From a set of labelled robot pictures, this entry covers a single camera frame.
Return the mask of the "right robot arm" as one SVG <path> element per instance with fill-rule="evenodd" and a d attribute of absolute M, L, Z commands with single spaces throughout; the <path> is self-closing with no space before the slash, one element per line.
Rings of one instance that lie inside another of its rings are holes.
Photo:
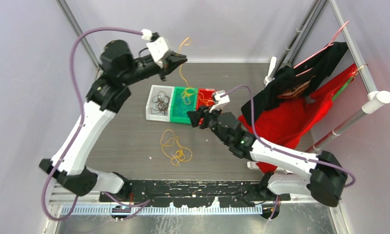
<path fill-rule="evenodd" d="M 188 111 L 187 115 L 194 128 L 210 129 L 234 156 L 291 172 L 291 179 L 273 172 L 264 176 L 264 183 L 259 186 L 264 200 L 276 195 L 300 194 L 310 195 L 329 207 L 338 205 L 350 173 L 331 152 L 308 153 L 274 144 L 244 130 L 230 112 L 210 111 L 201 106 L 196 111 Z"/>

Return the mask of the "pink hanger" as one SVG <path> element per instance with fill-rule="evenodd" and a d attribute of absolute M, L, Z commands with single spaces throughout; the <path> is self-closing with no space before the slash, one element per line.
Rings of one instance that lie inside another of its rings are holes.
<path fill-rule="evenodd" d="M 308 60 L 312 59 L 313 57 L 319 55 L 321 52 L 323 52 L 324 50 L 326 50 L 328 47 L 332 46 L 333 43 L 335 42 L 336 38 L 339 36 L 339 34 L 342 32 L 342 30 L 347 26 L 347 24 L 349 23 L 349 21 L 346 21 L 345 23 L 343 23 L 341 25 L 341 27 L 336 31 L 336 33 L 333 35 L 331 41 L 326 44 L 322 49 L 320 49 L 319 51 L 315 52 L 313 55 L 309 56 L 308 58 L 306 58 L 305 60 L 301 61 L 300 63 L 298 63 L 297 65 L 295 65 L 293 67 L 293 69 L 296 69 L 298 67 L 300 67 L 303 63 L 307 62 Z"/>

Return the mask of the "white plastic bin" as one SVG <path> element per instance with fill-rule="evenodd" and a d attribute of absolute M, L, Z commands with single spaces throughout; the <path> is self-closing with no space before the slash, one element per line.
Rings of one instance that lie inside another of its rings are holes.
<path fill-rule="evenodd" d="M 152 85 L 147 99 L 146 120 L 170 122 L 174 86 Z"/>

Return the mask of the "white rack post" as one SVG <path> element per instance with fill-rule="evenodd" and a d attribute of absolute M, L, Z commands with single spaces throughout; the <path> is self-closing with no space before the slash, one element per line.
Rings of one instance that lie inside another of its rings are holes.
<path fill-rule="evenodd" d="M 263 80 L 263 83 L 265 86 L 267 86 L 271 81 L 274 80 L 273 72 L 275 70 L 276 61 L 277 61 L 276 57 L 271 57 L 269 68 L 268 68 L 268 73 Z"/>

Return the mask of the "green hanger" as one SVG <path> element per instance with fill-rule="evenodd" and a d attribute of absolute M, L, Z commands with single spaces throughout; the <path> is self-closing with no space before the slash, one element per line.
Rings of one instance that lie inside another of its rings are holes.
<path fill-rule="evenodd" d="M 351 73 L 349 79 L 340 87 L 339 90 L 337 90 L 337 92 L 332 96 L 331 100 L 335 101 L 340 96 L 340 94 L 347 88 L 347 86 L 354 80 L 354 77 L 359 73 L 359 70 L 361 70 L 363 67 L 365 67 L 367 65 L 368 64 L 365 63 L 362 66 L 360 66 L 359 68 L 357 68 L 355 71 L 353 71 Z"/>

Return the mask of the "metal clothes rail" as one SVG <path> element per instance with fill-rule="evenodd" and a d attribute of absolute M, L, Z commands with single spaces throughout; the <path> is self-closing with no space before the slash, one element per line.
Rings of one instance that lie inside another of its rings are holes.
<path fill-rule="evenodd" d="M 367 67 L 367 63 L 365 62 L 356 41 L 351 36 L 350 30 L 343 28 L 342 34 L 348 45 L 354 63 L 357 66 L 358 74 L 360 75 L 363 84 L 366 88 L 368 101 L 361 106 L 360 110 L 355 112 L 352 116 L 343 121 L 340 125 L 338 125 L 328 134 L 326 134 L 323 138 L 321 138 L 319 141 L 309 147 L 306 151 L 310 153 L 314 153 L 316 151 L 321 150 L 321 148 L 323 148 L 335 138 L 340 136 L 352 125 L 360 121 L 363 117 L 373 114 L 382 106 L 390 103 L 390 92 L 380 91 L 377 88 L 375 81 L 369 71 L 369 68 Z"/>

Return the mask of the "red shirt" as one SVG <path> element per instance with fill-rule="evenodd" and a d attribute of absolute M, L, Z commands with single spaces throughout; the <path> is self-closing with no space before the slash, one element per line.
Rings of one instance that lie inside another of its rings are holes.
<path fill-rule="evenodd" d="M 318 123 L 333 106 L 332 96 L 357 69 L 355 64 L 335 76 L 310 94 L 313 103 L 304 97 L 282 102 L 278 107 L 264 111 L 257 121 L 257 134 L 272 143 L 295 149 L 300 138 Z"/>

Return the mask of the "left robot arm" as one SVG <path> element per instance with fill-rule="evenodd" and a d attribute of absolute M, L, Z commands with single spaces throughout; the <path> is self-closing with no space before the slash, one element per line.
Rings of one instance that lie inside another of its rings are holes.
<path fill-rule="evenodd" d="M 130 181 L 119 173 L 106 173 L 86 166 L 87 158 L 108 123 L 131 96 L 129 87 L 159 75 L 166 76 L 187 61 L 187 57 L 169 49 L 163 39 L 149 42 L 149 54 L 135 58 L 127 42 L 109 42 L 100 55 L 101 76 L 86 95 L 76 125 L 51 159 L 43 159 L 39 167 L 58 184 L 77 196 L 90 192 L 106 192 L 125 201 L 132 191 Z"/>

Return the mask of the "white rack base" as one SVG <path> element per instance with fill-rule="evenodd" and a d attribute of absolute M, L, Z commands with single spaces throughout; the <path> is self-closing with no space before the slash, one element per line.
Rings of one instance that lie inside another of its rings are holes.
<path fill-rule="evenodd" d="M 257 166 L 256 162 L 253 162 L 253 161 L 248 161 L 247 167 L 251 170 L 260 170 L 261 171 L 261 169 Z M 288 170 L 286 170 L 284 168 L 280 168 L 280 167 L 276 168 L 275 171 L 279 172 L 279 173 L 284 173 L 284 174 L 292 174 L 291 171 L 288 171 Z"/>

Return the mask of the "green plastic bin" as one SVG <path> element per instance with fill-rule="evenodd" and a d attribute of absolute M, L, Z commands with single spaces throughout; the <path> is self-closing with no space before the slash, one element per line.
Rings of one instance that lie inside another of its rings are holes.
<path fill-rule="evenodd" d="M 188 111 L 194 111 L 197 102 L 197 88 L 175 86 L 171 102 L 170 122 L 191 124 L 187 116 Z"/>

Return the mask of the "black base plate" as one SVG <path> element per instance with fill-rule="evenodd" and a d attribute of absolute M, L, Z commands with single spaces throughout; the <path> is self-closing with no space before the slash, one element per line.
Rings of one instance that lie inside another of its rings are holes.
<path fill-rule="evenodd" d="M 275 195 L 265 194 L 257 181 L 132 180 L 132 190 L 121 202 L 142 203 L 152 207 L 207 208 L 217 201 L 220 208 L 252 207 Z"/>

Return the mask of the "red plastic bin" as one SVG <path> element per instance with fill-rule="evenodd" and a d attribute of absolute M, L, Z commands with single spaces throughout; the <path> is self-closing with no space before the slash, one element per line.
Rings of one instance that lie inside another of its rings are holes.
<path fill-rule="evenodd" d="M 212 98 L 212 93 L 214 93 L 216 91 L 217 90 L 214 90 L 214 89 L 200 89 L 198 91 L 198 95 L 197 95 L 197 102 L 196 102 L 195 111 L 197 111 L 197 109 L 200 106 L 210 106 L 210 107 L 212 107 L 214 105 L 214 101 L 213 101 L 213 98 Z"/>

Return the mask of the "black shirt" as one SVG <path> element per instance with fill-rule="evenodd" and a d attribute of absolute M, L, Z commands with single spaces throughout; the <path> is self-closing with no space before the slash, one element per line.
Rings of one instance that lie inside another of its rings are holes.
<path fill-rule="evenodd" d="M 252 117 L 257 121 L 264 111 L 274 109 L 288 99 L 314 92 L 333 73 L 347 50 L 346 42 L 333 42 L 296 68 L 284 66 L 278 70 L 275 79 L 253 97 L 253 108 L 250 100 L 241 107 L 246 124 L 251 126 Z"/>

